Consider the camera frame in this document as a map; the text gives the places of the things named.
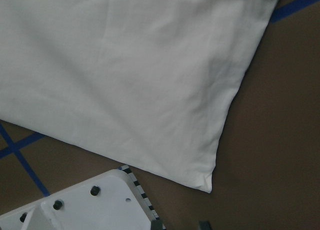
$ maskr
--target black bolt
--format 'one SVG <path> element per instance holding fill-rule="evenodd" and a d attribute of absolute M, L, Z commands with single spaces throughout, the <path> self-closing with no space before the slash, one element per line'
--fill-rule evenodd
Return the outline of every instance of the black bolt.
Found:
<path fill-rule="evenodd" d="M 90 191 L 92 196 L 97 196 L 99 192 L 100 192 L 100 187 L 98 186 L 93 186 Z"/>
<path fill-rule="evenodd" d="M 53 204 L 55 210 L 60 210 L 64 203 L 61 200 L 56 200 Z"/>
<path fill-rule="evenodd" d="M 26 219 L 27 213 L 25 212 L 24 214 L 22 214 L 22 216 L 20 217 L 20 221 L 24 222 Z"/>

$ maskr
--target brown surface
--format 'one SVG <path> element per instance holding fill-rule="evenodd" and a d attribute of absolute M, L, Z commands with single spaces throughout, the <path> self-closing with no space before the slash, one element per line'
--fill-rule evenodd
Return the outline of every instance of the brown surface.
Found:
<path fill-rule="evenodd" d="M 268 26 L 229 110 L 211 194 L 132 168 L 168 230 L 200 219 L 215 230 L 319 229 L 319 12 Z M 15 141 L 27 135 L 5 127 Z M 121 165 L 49 137 L 21 152 L 51 193 Z M 41 197 L 13 155 L 0 172 L 0 214 Z"/>

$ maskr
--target black knob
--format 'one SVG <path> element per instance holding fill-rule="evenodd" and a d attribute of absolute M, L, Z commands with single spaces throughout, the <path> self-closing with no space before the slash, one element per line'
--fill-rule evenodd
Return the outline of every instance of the black knob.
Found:
<path fill-rule="evenodd" d="M 61 200 L 56 200 L 53 204 L 55 210 L 60 210 L 64 203 Z"/>
<path fill-rule="evenodd" d="M 100 187 L 98 186 L 93 186 L 90 191 L 92 196 L 97 196 L 99 192 L 100 192 Z"/>
<path fill-rule="evenodd" d="M 24 214 L 22 214 L 22 216 L 20 217 L 20 221 L 24 222 L 26 219 L 27 213 L 25 212 Z"/>

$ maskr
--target black object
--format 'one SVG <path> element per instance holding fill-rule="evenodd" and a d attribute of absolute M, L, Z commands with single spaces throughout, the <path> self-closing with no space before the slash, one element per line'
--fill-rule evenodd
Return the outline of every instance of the black object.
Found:
<path fill-rule="evenodd" d="M 198 230 L 212 230 L 210 222 L 208 221 L 199 221 Z"/>
<path fill-rule="evenodd" d="M 60 210 L 64 203 L 61 200 L 56 200 L 53 204 L 55 210 Z"/>
<path fill-rule="evenodd" d="M 25 212 L 24 214 L 22 214 L 22 216 L 20 217 L 20 221 L 24 222 L 26 219 L 27 213 Z"/>
<path fill-rule="evenodd" d="M 100 192 L 100 187 L 98 186 L 93 186 L 90 191 L 92 196 L 97 196 L 99 192 Z"/>
<path fill-rule="evenodd" d="M 161 220 L 153 220 L 151 222 L 151 230 L 162 230 L 162 221 Z"/>

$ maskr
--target white cloth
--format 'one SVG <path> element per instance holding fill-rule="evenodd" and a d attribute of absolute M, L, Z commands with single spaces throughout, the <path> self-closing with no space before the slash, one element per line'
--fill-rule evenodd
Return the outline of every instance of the white cloth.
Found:
<path fill-rule="evenodd" d="M 210 192 L 277 0 L 0 0 L 0 119 Z"/>

